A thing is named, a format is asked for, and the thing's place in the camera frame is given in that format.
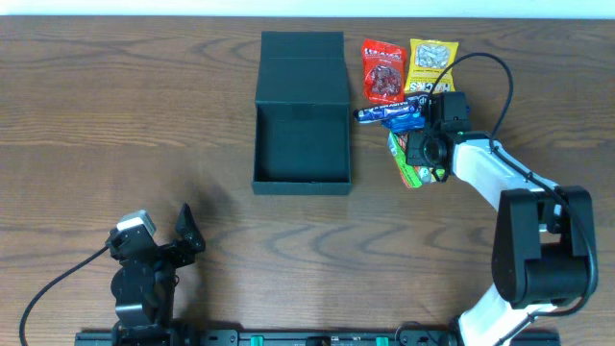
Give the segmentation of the blue Oreo cookie pack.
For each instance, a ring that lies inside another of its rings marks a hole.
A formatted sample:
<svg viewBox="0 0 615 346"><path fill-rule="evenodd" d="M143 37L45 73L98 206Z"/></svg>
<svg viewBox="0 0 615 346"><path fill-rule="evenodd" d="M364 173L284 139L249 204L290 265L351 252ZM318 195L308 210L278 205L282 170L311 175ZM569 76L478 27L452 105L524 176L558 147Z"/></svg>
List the blue Oreo cookie pack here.
<svg viewBox="0 0 615 346"><path fill-rule="evenodd" d="M426 120L423 116L417 114L406 114L403 116L389 118L381 122L384 128L394 134L402 134L415 130L422 130L425 127Z"/></svg>

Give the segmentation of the yellow Hacks candy bag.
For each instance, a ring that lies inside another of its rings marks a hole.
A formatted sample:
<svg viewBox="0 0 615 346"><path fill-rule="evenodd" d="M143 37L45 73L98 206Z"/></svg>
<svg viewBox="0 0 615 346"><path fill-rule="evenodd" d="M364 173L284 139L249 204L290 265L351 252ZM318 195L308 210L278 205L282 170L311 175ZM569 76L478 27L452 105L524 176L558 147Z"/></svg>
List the yellow Hacks candy bag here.
<svg viewBox="0 0 615 346"><path fill-rule="evenodd" d="M452 69L437 83L440 74L455 61L458 42L412 38L409 41L410 57L406 77L405 93L418 91L435 93L455 91Z"/></svg>

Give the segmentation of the green Haribo gummy bag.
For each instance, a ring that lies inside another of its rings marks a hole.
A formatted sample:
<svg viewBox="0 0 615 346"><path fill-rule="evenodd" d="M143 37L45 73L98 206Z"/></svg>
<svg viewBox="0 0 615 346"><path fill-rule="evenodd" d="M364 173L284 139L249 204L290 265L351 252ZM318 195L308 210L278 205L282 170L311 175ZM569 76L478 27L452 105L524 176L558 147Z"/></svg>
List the green Haribo gummy bag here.
<svg viewBox="0 0 615 346"><path fill-rule="evenodd" d="M438 178L443 178L444 169L434 169L426 166L412 166L406 163L406 144L409 133L388 134L388 148L396 162L400 176L404 185L407 188L419 188L423 185L429 185L436 182L433 173L437 174Z"/></svg>

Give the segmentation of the red Hacks candy bag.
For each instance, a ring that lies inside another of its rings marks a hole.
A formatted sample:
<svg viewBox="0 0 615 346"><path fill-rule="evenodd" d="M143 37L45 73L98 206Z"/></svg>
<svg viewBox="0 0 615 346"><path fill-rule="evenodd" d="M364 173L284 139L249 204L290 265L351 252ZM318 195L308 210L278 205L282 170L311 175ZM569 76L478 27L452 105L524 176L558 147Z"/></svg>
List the red Hacks candy bag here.
<svg viewBox="0 0 615 346"><path fill-rule="evenodd" d="M406 49L388 42L365 39L361 56L364 96L378 105L402 102L405 99Z"/></svg>

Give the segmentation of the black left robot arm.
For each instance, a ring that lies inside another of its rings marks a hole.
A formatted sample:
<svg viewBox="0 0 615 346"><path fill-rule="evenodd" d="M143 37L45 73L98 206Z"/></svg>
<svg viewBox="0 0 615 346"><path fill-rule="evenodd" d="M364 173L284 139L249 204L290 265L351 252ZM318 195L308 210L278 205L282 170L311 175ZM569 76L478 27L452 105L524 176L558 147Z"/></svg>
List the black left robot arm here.
<svg viewBox="0 0 615 346"><path fill-rule="evenodd" d="M111 280L118 322L111 330L113 345L198 345L190 325L173 318L176 271L191 265L206 242L189 205L182 205L176 239L158 245L156 226L146 210L123 216L106 240L121 268Z"/></svg>

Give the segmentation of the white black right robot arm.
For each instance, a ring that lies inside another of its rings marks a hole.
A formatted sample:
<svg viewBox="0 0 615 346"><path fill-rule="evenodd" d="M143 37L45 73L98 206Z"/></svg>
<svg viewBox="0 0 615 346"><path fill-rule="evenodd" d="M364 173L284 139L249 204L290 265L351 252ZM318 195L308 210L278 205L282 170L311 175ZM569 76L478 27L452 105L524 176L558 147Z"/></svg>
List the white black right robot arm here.
<svg viewBox="0 0 615 346"><path fill-rule="evenodd" d="M555 332L532 331L540 318L578 312L598 280L592 198L511 157L493 134L473 130L462 92L421 92L422 129L407 137L406 162L433 178L469 184L497 212L492 285L440 345L557 345Z"/></svg>

